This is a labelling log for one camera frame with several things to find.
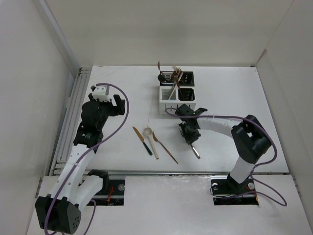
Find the rose gold fork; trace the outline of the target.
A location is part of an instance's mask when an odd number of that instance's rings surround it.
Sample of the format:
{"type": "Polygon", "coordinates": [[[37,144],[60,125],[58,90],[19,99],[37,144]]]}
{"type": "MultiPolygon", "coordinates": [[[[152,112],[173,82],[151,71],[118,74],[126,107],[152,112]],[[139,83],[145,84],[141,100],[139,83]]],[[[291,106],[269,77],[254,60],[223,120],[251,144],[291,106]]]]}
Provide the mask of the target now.
{"type": "Polygon", "coordinates": [[[165,150],[165,151],[167,152],[167,154],[174,160],[174,162],[175,162],[176,164],[179,164],[178,161],[175,159],[175,157],[172,155],[172,153],[165,147],[165,145],[164,145],[162,142],[160,142],[160,141],[158,140],[158,138],[156,137],[154,131],[152,132],[152,135],[153,135],[154,141],[155,141],[155,142],[158,142],[158,143],[164,148],[164,150],[165,150]]]}

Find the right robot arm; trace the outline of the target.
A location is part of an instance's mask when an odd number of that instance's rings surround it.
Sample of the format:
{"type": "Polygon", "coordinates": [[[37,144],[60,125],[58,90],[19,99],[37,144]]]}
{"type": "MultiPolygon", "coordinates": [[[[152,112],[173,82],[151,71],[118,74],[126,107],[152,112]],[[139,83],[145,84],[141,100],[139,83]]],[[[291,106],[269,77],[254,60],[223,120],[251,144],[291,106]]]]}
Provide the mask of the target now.
{"type": "Polygon", "coordinates": [[[180,132],[188,145],[198,140],[200,130],[213,131],[233,139],[239,156],[227,176],[226,186],[232,194],[239,194],[256,167],[276,160],[277,147],[255,116],[203,116],[206,111],[205,108],[194,111],[185,104],[179,106],[175,115],[182,121],[180,132]]]}

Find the black spoon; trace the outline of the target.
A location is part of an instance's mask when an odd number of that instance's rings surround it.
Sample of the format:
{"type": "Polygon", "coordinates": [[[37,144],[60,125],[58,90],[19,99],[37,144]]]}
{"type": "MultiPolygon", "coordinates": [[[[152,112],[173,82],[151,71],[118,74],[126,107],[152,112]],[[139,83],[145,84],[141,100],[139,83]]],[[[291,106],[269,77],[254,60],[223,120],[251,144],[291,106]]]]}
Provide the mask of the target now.
{"type": "Polygon", "coordinates": [[[158,78],[159,82],[161,82],[161,83],[167,83],[168,82],[167,78],[162,73],[159,74],[157,78],[158,78]]]}

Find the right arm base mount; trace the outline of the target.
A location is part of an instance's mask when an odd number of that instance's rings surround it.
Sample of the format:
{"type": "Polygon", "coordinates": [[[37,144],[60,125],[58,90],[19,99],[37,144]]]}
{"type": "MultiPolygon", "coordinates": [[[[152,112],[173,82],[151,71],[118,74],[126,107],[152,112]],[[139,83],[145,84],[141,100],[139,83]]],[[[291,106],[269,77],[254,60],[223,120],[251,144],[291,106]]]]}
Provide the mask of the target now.
{"type": "Polygon", "coordinates": [[[215,206],[258,206],[259,202],[255,191],[254,181],[249,178],[233,188],[227,179],[211,179],[210,193],[215,206]]]}

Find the silver fork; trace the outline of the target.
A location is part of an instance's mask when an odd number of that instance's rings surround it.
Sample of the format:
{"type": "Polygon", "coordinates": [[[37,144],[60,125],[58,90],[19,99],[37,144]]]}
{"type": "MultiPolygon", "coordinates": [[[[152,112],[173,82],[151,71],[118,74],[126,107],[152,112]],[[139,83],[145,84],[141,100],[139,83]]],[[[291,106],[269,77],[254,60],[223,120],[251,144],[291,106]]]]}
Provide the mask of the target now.
{"type": "Polygon", "coordinates": [[[195,148],[192,144],[191,144],[191,148],[192,148],[192,150],[193,150],[195,156],[197,157],[197,159],[200,159],[200,158],[201,158],[201,157],[200,157],[200,154],[198,153],[198,151],[196,150],[196,148],[195,148]]]}

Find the gold knife dark handle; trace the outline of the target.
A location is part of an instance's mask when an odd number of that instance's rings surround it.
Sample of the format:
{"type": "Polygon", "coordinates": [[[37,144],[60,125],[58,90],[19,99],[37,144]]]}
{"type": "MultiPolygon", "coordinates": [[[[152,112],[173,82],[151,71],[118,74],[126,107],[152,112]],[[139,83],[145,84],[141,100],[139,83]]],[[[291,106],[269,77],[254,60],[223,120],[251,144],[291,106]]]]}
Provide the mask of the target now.
{"type": "Polygon", "coordinates": [[[142,144],[144,145],[145,149],[147,150],[147,152],[149,153],[150,156],[152,156],[152,152],[149,149],[149,147],[147,146],[147,144],[144,141],[143,136],[141,135],[141,133],[138,131],[138,129],[136,127],[133,126],[133,130],[135,131],[135,133],[137,134],[138,138],[140,139],[140,141],[142,142],[142,144]]]}

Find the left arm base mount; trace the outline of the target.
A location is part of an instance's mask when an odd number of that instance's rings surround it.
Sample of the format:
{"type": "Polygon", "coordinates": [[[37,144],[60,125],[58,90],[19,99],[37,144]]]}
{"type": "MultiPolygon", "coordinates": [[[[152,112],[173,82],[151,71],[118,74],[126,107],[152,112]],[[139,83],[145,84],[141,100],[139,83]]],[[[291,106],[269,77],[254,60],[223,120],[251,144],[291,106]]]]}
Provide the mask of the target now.
{"type": "Polygon", "coordinates": [[[79,187],[85,184],[88,176],[97,176],[102,179],[103,186],[99,192],[93,196],[97,206],[123,206],[125,192],[125,177],[110,176],[108,172],[99,169],[91,170],[81,179],[79,187]]]}

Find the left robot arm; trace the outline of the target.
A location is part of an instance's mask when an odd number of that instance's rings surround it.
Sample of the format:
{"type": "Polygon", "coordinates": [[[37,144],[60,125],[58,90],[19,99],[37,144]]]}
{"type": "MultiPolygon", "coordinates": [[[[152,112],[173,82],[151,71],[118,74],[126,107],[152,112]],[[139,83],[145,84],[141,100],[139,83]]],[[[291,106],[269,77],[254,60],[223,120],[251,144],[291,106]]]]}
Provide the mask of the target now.
{"type": "Polygon", "coordinates": [[[129,110],[127,97],[121,99],[115,94],[110,99],[104,93],[89,94],[89,101],[82,106],[81,122],[69,159],[47,196],[38,197],[35,203],[38,222],[45,234],[74,234],[86,205],[95,203],[93,197],[96,193],[104,194],[109,190],[106,171],[92,170],[86,178],[83,175],[99,146],[117,133],[114,131],[104,137],[102,129],[108,118],[128,118],[129,110]]]}

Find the copper knife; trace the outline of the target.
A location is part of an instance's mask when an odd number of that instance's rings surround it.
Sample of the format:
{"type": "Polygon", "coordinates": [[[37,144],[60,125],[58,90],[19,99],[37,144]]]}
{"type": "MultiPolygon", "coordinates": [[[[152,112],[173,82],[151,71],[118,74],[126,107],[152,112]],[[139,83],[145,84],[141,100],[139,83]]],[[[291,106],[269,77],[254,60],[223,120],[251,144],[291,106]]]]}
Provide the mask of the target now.
{"type": "Polygon", "coordinates": [[[174,77],[174,81],[175,81],[175,83],[176,83],[176,86],[177,86],[177,88],[178,88],[179,93],[182,94],[182,93],[181,93],[181,89],[180,89],[179,79],[178,79],[177,76],[174,77]]]}

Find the white ceramic soup spoon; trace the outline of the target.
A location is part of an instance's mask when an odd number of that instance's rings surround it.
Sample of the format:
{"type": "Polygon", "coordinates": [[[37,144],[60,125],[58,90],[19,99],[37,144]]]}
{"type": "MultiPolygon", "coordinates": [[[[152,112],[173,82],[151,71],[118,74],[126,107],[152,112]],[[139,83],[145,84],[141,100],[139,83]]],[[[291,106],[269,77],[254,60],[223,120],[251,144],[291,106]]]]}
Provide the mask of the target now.
{"type": "Polygon", "coordinates": [[[158,156],[158,153],[157,153],[157,150],[155,148],[155,145],[154,145],[154,139],[153,139],[153,133],[152,133],[152,129],[150,127],[146,127],[143,131],[144,135],[147,136],[149,138],[149,141],[150,141],[150,144],[151,144],[151,147],[153,149],[153,152],[155,154],[155,158],[157,160],[159,160],[159,156],[158,156]]]}

